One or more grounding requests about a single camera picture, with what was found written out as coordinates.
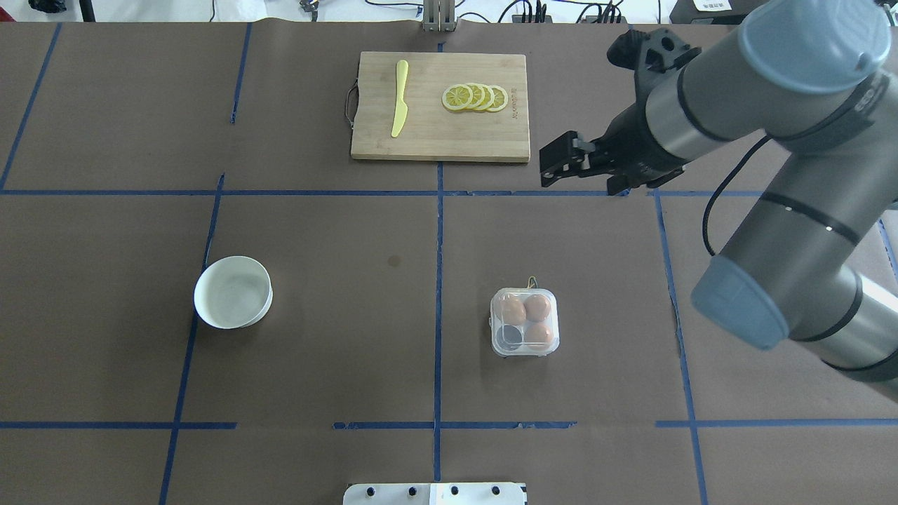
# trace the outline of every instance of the white plate with holes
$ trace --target white plate with holes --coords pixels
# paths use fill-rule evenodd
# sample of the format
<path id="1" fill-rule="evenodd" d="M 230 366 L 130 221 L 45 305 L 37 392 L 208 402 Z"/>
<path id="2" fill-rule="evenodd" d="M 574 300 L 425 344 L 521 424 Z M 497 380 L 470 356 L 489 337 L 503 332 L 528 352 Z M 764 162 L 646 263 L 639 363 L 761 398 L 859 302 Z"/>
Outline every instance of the white plate with holes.
<path id="1" fill-rule="evenodd" d="M 520 483 L 353 484 L 343 505 L 526 505 Z"/>

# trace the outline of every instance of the cutting board handle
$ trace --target cutting board handle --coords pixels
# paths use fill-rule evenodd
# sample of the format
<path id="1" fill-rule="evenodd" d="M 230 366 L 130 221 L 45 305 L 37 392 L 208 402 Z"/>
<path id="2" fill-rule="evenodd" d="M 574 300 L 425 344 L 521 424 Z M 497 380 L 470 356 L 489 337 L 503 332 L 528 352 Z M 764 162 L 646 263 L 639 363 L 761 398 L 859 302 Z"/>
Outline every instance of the cutting board handle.
<path id="1" fill-rule="evenodd" d="M 356 114 L 353 113 L 352 117 L 349 117 L 349 99 L 352 98 L 352 92 L 356 92 L 356 112 L 358 112 L 358 77 L 352 84 L 352 87 L 349 88 L 349 91 L 346 92 L 346 103 L 343 106 L 343 115 L 346 116 L 346 122 L 349 123 L 349 129 L 355 129 L 356 127 Z"/>

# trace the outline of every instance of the white bowl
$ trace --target white bowl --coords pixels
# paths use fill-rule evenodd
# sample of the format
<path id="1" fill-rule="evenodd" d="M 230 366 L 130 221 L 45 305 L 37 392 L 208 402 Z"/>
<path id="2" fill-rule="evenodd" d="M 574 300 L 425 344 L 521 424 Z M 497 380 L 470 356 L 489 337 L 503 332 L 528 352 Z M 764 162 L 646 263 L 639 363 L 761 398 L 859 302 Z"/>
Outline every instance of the white bowl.
<path id="1" fill-rule="evenodd" d="M 269 311 L 272 293 L 271 277 L 261 263 L 229 256 L 199 276 L 193 305 L 210 326 L 230 330 L 257 323 Z"/>

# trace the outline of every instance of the blue joint cap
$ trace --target blue joint cap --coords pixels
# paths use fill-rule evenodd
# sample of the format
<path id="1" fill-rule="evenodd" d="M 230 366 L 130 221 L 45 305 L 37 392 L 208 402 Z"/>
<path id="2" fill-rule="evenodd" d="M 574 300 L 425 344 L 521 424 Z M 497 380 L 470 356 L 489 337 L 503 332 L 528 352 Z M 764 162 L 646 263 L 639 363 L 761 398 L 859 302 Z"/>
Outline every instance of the blue joint cap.
<path id="1" fill-rule="evenodd" d="M 692 305 L 717 326 L 761 350 L 788 338 L 786 317 L 745 270 L 724 256 L 711 264 L 692 291 Z"/>
<path id="2" fill-rule="evenodd" d="M 774 84 L 805 94 L 838 93 L 888 58 L 892 34 L 872 0 L 771 0 L 739 27 L 739 49 Z"/>

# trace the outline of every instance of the paper label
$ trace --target paper label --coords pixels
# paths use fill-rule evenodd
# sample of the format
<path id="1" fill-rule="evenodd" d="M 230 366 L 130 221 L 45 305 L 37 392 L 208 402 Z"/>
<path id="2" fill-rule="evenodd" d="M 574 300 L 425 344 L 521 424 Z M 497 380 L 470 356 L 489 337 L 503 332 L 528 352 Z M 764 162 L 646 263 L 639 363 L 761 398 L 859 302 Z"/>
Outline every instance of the paper label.
<path id="1" fill-rule="evenodd" d="M 732 11 L 729 0 L 692 0 L 695 8 L 703 13 L 715 13 L 718 11 Z"/>

